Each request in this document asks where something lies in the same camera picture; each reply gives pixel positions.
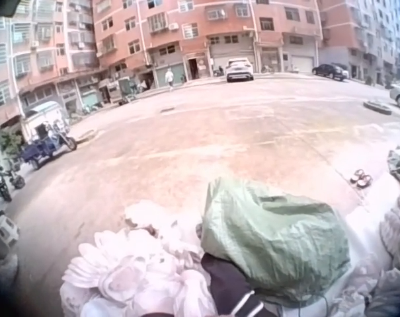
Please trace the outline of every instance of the white shirt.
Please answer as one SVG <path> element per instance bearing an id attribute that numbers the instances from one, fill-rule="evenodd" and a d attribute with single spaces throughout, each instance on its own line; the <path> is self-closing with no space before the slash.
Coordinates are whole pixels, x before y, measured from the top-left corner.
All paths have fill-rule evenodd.
<path id="1" fill-rule="evenodd" d="M 166 80 L 166 83 L 170 83 L 171 81 L 173 81 L 173 73 L 172 73 L 172 71 L 167 71 L 166 72 L 165 80 Z"/>

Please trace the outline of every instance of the person walking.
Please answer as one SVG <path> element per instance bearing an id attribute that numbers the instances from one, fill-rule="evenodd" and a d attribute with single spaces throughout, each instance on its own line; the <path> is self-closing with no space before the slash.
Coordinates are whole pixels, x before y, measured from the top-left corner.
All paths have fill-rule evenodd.
<path id="1" fill-rule="evenodd" d="M 174 77 L 174 75 L 173 75 L 172 69 L 169 67 L 165 74 L 165 80 L 166 80 L 166 83 L 169 85 L 169 91 L 173 90 L 173 77 Z"/>

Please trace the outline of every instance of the pair of slippers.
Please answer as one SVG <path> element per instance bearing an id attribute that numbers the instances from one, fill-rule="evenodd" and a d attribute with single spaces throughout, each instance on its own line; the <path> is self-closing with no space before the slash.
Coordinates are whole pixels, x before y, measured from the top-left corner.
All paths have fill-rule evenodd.
<path id="1" fill-rule="evenodd" d="M 351 184 L 357 184 L 357 187 L 361 189 L 370 186 L 372 181 L 373 178 L 363 170 L 356 170 L 350 179 Z"/>

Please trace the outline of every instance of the black car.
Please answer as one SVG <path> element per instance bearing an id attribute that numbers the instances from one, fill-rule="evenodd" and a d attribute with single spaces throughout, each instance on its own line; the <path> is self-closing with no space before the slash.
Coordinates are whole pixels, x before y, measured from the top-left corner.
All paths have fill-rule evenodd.
<path id="1" fill-rule="evenodd" d="M 314 67 L 313 74 L 328 76 L 330 79 L 337 78 L 340 81 L 343 81 L 345 79 L 345 76 L 342 74 L 342 68 L 330 64 L 321 64 L 318 67 Z"/>

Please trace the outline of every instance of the street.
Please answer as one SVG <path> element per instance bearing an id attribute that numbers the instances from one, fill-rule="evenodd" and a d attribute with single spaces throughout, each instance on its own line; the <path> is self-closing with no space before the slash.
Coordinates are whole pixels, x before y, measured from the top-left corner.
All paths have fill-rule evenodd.
<path id="1" fill-rule="evenodd" d="M 377 181 L 400 144 L 400 109 L 388 90 L 321 77 L 190 87 L 83 120 L 72 133 L 98 135 L 31 174 L 8 206 L 20 227 L 20 298 L 61 316 L 61 276 L 82 242 L 124 227 L 125 206 L 150 199 L 201 213 L 210 180 L 236 176 L 330 203 L 342 215 L 365 205 L 349 184 L 363 168 Z"/>

